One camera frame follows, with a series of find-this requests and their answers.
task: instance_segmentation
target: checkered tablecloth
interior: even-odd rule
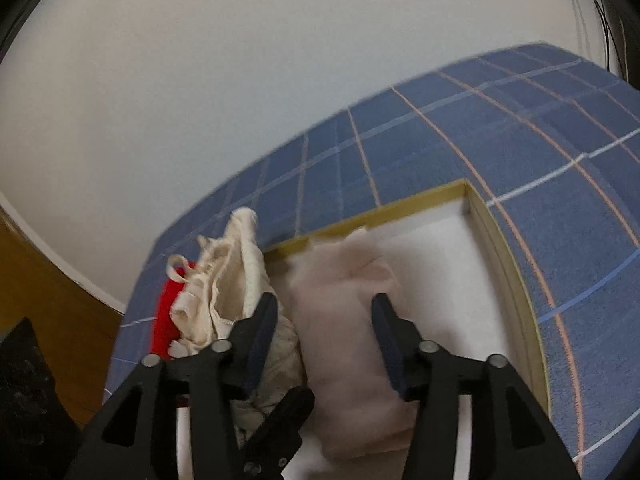
[[[167,255],[196,259],[229,213],[266,247],[457,178],[480,191],[529,289],[552,420],[583,478],[640,427],[640,94],[574,54],[530,44],[398,84],[303,132],[159,237],[113,351],[105,398],[148,351]]]

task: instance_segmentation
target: silver screw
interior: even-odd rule
[[[502,354],[492,354],[489,356],[488,361],[491,366],[495,366],[496,368],[504,368],[509,364],[507,358]]]
[[[211,343],[211,349],[217,354],[223,354],[231,350],[231,341],[229,339],[218,339]]]
[[[258,476],[261,471],[262,468],[260,467],[260,464],[255,462],[247,462],[244,464],[244,472],[249,476]]]
[[[147,354],[142,358],[142,361],[140,362],[142,362],[142,364],[145,365],[147,368],[153,368],[161,360],[162,358],[158,354]]]
[[[427,341],[420,341],[418,348],[420,349],[420,352],[424,352],[425,354],[435,354],[440,350],[438,343],[429,339],[427,339]]]

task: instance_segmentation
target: pink garment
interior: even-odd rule
[[[295,262],[292,320],[308,385],[316,395],[312,429],[329,458],[408,447],[417,405],[392,390],[371,324],[371,300],[386,292],[400,317],[398,280],[370,235],[312,246]]]

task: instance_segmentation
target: black object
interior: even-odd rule
[[[0,478],[61,479],[79,446],[25,318],[0,341]]]
[[[298,431],[313,409],[311,390],[290,390],[242,449],[229,405],[258,385],[277,318],[277,300],[264,294],[228,340],[172,361],[144,357],[85,428],[65,479],[177,480],[176,409],[184,395],[196,480],[281,478],[302,444]]]
[[[404,400],[420,401],[402,480],[453,478],[459,395],[472,397],[470,480],[580,479],[553,425],[504,356],[477,361],[423,341],[386,294],[374,298],[371,317],[393,388]]]

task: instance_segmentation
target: white wall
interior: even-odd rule
[[[602,63],[581,8],[588,45],[571,0],[43,0],[0,66],[0,205],[122,308],[177,216],[345,105],[527,41]]]

